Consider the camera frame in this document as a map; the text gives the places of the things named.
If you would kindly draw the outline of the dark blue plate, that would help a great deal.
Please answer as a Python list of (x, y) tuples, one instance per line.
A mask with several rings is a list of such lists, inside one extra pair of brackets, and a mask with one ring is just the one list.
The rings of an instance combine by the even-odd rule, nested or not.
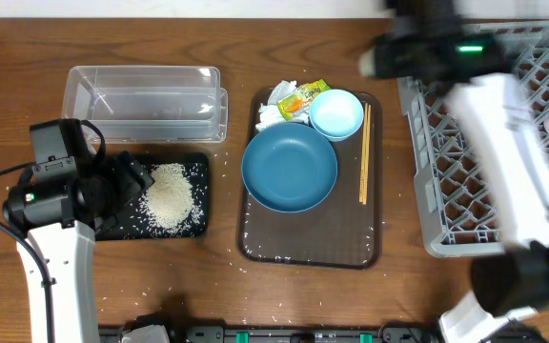
[(338, 165), (332, 144), (316, 130), (283, 123), (258, 133), (241, 162), (247, 192), (275, 212), (305, 212), (335, 187)]

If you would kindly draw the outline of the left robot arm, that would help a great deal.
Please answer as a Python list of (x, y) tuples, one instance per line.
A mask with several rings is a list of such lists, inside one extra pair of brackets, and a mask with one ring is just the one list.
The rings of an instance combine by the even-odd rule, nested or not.
[(95, 236), (153, 184), (129, 152), (108, 157), (104, 144), (93, 151), (84, 134), (93, 127), (78, 119), (31, 126), (35, 160), (3, 204), (18, 238), (34, 342), (98, 341)]

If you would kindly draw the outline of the pile of white rice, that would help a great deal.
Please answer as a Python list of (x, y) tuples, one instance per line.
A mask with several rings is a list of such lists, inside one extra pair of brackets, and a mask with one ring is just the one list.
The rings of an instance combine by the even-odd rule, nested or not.
[(154, 184), (139, 198), (135, 227), (149, 238), (196, 237), (207, 228), (208, 171), (203, 163), (153, 165)]

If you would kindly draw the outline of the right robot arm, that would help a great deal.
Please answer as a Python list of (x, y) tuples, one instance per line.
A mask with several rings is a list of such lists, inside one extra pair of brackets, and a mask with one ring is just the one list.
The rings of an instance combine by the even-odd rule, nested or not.
[(473, 260), (471, 291), (438, 321), (443, 342), (484, 342), (549, 305), (548, 158), (494, 35), (465, 29), (452, 0), (387, 7), (395, 27), (360, 57), (360, 72), (442, 82), (496, 208), (502, 253)]

